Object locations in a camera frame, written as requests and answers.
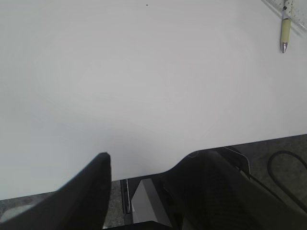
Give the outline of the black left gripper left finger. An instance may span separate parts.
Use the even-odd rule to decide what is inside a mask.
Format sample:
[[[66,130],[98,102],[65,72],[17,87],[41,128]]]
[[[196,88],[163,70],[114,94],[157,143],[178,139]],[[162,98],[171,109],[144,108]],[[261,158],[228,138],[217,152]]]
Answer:
[[[1,223],[2,230],[101,230],[111,191],[110,155],[99,153],[42,202]]]

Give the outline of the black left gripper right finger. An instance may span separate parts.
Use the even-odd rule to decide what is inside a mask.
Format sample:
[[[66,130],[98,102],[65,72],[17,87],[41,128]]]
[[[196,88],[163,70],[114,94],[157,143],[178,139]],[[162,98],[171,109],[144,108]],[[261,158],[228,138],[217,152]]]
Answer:
[[[216,151],[197,151],[165,173],[167,188],[199,230],[305,230],[307,217],[246,179]]]

